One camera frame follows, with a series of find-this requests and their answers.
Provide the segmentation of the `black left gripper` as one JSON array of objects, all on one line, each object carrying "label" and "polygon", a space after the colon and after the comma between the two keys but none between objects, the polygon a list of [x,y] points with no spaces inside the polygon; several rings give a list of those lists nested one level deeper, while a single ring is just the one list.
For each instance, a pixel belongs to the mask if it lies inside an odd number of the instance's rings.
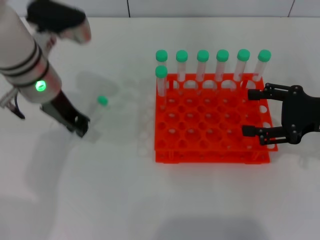
[{"label": "black left gripper", "polygon": [[80,138],[88,131],[90,119],[86,115],[78,115],[78,111],[63,91],[51,101],[43,103],[40,109]]}]

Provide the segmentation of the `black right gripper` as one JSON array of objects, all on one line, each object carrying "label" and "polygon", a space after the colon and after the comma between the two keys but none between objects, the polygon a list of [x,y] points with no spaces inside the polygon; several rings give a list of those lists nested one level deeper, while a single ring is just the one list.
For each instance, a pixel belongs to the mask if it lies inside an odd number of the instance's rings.
[{"label": "black right gripper", "polygon": [[300,85],[284,86],[266,83],[264,88],[249,89],[248,100],[276,100],[282,102],[281,124],[278,127],[243,125],[244,137],[259,138],[262,146],[290,143],[297,145],[302,137],[320,131],[320,98],[306,94]]}]

